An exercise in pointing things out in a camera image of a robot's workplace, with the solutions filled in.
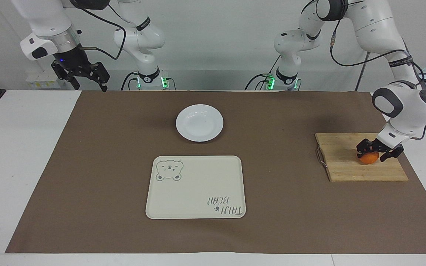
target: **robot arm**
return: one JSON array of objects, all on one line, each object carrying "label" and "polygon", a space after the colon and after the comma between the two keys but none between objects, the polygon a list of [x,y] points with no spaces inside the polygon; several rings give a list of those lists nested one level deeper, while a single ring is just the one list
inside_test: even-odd
[{"label": "robot arm", "polygon": [[357,145],[358,157],[384,153],[381,161],[402,153],[401,143],[421,133],[426,125],[426,87],[416,73],[412,56],[397,31],[387,0],[312,0],[300,16],[300,28],[282,33],[275,40],[281,54],[274,74],[276,86],[290,87],[297,78],[301,60],[297,52],[320,45],[320,30],[325,21],[349,18],[360,47],[386,57],[395,81],[375,91],[374,107],[391,119],[374,141]]},{"label": "robot arm", "polygon": [[21,48],[30,60],[55,57],[52,63],[57,77],[69,81],[75,89],[80,84],[75,76],[86,77],[99,84],[103,92],[109,74],[101,62],[92,64],[81,50],[78,32],[73,29],[64,7],[104,9],[109,0],[11,0],[17,11],[32,29],[32,34],[21,42]]},{"label": "robot arm", "polygon": [[[135,26],[126,29],[123,50],[135,59],[140,77],[139,86],[141,88],[163,89],[162,71],[149,49],[158,49],[164,46],[164,32],[152,25],[141,0],[118,0],[118,3],[122,19]],[[122,45],[123,36],[120,30],[115,31],[114,39],[118,47]]]}]

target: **green led light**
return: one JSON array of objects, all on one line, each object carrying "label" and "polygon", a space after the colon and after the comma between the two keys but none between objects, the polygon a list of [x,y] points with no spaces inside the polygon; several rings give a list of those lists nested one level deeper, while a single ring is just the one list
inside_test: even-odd
[{"label": "green led light", "polygon": [[160,79],[162,79],[162,86],[165,88],[167,88],[169,86],[169,83],[167,83],[164,79],[164,77],[161,77]]},{"label": "green led light", "polygon": [[270,90],[270,91],[273,90],[274,89],[274,83],[275,83],[275,79],[271,78],[270,81],[269,81],[269,84],[267,84],[267,89]]},{"label": "green led light", "polygon": [[294,85],[294,91],[300,91],[301,79],[297,79]]}]

